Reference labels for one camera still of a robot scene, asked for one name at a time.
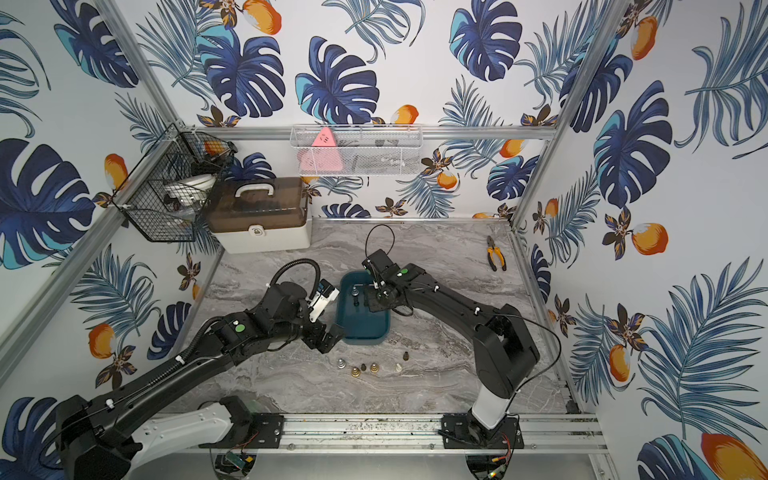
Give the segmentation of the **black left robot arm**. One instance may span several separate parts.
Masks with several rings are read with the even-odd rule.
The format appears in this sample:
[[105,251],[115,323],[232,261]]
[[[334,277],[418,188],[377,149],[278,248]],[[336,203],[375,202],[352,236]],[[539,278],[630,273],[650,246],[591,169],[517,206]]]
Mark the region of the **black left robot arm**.
[[175,357],[91,400],[73,396],[56,411],[56,451],[68,479],[123,479],[139,466],[198,445],[253,440],[252,415],[232,397],[170,417],[159,412],[205,381],[294,341],[322,354],[342,338],[320,321],[338,295],[322,280],[308,295],[293,282],[272,284],[253,308],[205,322]]

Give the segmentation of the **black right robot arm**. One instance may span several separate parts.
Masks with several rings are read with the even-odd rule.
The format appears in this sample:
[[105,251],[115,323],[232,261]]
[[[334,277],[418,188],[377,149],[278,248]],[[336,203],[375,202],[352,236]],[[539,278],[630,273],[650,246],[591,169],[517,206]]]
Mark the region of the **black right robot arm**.
[[381,249],[369,254],[362,265],[373,279],[366,291],[372,311],[398,307],[423,311],[472,343],[481,387],[470,418],[485,430],[497,428],[541,358],[519,311],[510,305],[497,308],[472,300],[415,264],[397,265]]

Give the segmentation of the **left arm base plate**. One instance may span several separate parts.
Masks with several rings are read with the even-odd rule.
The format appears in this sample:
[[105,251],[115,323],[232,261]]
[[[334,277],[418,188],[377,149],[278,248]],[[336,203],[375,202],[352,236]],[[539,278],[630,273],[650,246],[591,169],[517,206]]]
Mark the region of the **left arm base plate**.
[[237,421],[225,436],[199,448],[253,450],[280,446],[285,417],[275,413],[251,413],[248,420]]

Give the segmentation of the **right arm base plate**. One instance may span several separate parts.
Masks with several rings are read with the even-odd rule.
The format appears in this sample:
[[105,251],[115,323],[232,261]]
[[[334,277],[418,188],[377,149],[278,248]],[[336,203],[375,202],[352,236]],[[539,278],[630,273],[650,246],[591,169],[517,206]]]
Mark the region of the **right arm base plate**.
[[516,450],[525,446],[517,415],[507,415],[495,427],[486,428],[470,413],[446,414],[437,434],[446,449]]

